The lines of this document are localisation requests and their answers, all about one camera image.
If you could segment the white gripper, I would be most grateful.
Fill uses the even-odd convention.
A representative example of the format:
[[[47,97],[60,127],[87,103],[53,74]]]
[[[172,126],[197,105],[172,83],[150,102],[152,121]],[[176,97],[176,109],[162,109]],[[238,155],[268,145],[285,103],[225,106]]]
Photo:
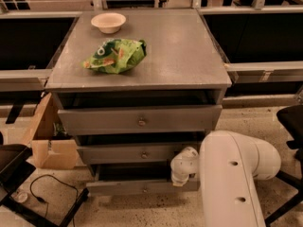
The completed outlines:
[[[198,172],[199,153],[193,147],[181,150],[170,162],[171,180],[173,186],[182,187],[191,174]]]

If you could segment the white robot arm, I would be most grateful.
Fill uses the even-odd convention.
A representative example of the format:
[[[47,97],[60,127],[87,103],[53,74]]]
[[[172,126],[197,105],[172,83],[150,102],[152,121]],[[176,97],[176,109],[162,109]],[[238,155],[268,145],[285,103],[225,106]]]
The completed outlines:
[[[281,167],[276,148],[261,139],[232,131],[213,131],[198,150],[184,148],[170,163],[175,186],[198,174],[205,227],[266,227],[255,187]]]

